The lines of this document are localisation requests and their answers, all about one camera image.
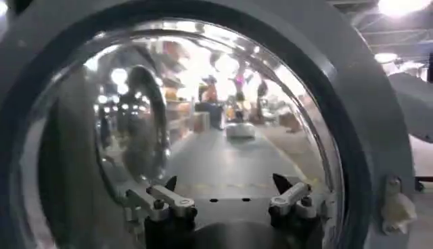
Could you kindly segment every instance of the circular glass window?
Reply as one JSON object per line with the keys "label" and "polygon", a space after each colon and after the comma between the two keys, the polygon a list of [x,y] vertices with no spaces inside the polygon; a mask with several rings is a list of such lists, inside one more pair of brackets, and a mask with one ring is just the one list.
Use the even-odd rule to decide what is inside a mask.
{"label": "circular glass window", "polygon": [[[52,86],[58,97],[43,141],[59,141],[42,143],[40,178],[63,168],[66,180],[56,184],[64,189],[80,179],[93,182],[92,198],[108,192],[110,200],[92,208],[105,217],[109,206],[121,210],[113,217],[128,225],[117,230],[134,245],[192,237],[200,246],[232,240],[215,235],[227,230],[282,246],[315,235],[333,247],[344,214],[338,149],[302,79],[261,44],[195,20],[146,22],[99,33]],[[56,169],[44,159],[54,149],[69,158]],[[94,169],[77,177],[84,162]],[[56,212],[52,190],[40,185],[51,232],[62,240],[56,221],[72,212]],[[181,232],[155,225],[172,217],[193,225]]]}

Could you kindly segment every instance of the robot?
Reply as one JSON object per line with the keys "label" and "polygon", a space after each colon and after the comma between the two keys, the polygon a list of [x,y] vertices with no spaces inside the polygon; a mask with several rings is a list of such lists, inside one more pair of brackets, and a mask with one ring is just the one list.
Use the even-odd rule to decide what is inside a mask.
{"label": "robot", "polygon": [[[92,55],[158,34],[228,43],[227,32],[213,32],[219,28],[264,56],[245,56],[253,66],[266,65],[281,82],[302,79],[305,98],[280,87],[315,127],[329,191],[274,175],[279,194],[269,198],[186,198],[174,191],[176,178],[159,177],[165,128],[155,133],[159,158],[147,161],[156,167],[151,178],[131,179],[101,157],[87,96],[100,90],[87,90],[82,70],[71,72]],[[416,214],[401,107],[362,38],[324,1],[36,1],[0,42],[0,63],[2,248],[407,247]],[[147,115],[144,107],[131,115]],[[49,150],[39,154],[41,147]]]}

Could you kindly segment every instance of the metal clamp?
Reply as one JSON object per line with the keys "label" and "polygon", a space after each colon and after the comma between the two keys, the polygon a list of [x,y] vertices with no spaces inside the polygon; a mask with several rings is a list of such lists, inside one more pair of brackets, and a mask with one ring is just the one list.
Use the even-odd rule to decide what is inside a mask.
{"label": "metal clamp", "polygon": [[131,216],[138,216],[135,212],[144,211],[151,220],[163,221],[168,218],[170,210],[168,204],[149,195],[145,189],[134,188],[127,191],[127,205],[132,210]]}
{"label": "metal clamp", "polygon": [[310,194],[310,185],[299,182],[293,185],[289,190],[282,193],[280,196],[271,198],[270,208],[272,208],[280,216],[287,215],[293,205],[300,201],[303,197]]}
{"label": "metal clamp", "polygon": [[197,215],[195,202],[192,199],[184,198],[161,185],[150,187],[150,193],[168,203],[176,217],[186,218],[191,216],[195,217]]}

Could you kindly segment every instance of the white object on floor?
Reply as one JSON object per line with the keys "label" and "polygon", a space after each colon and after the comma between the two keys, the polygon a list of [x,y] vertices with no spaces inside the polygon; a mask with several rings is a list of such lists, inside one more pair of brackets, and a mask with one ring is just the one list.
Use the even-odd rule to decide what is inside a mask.
{"label": "white object on floor", "polygon": [[433,175],[433,143],[427,143],[409,136],[412,148],[413,164],[417,176]]}
{"label": "white object on floor", "polygon": [[256,131],[254,130],[254,126],[250,123],[233,123],[228,124],[225,127],[225,132],[228,138],[236,138],[236,137],[256,137]]}

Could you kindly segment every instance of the gray metal frame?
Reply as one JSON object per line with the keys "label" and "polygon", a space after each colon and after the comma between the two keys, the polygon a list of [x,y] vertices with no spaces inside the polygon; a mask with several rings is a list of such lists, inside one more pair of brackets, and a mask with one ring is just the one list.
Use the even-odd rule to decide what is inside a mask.
{"label": "gray metal frame", "polygon": [[[388,237],[380,231],[380,204],[387,175],[399,177],[403,193],[412,194],[413,169],[406,127],[382,69],[336,10],[315,0],[151,3],[37,1],[5,35],[0,44],[0,120],[7,122],[0,124],[0,191],[2,196],[12,196],[0,206],[0,238],[6,248],[27,248],[34,243],[20,208],[20,187],[11,181],[19,179],[18,175],[9,176],[19,172],[19,160],[29,157],[21,154],[21,144],[23,134],[35,122],[25,120],[35,121],[28,115],[46,88],[44,83],[84,41],[102,30],[157,18],[159,15],[152,9],[164,9],[161,15],[227,26],[281,54],[317,97],[340,148],[349,198],[340,246],[405,248],[407,235]],[[37,143],[35,139],[27,138],[27,142]]]}

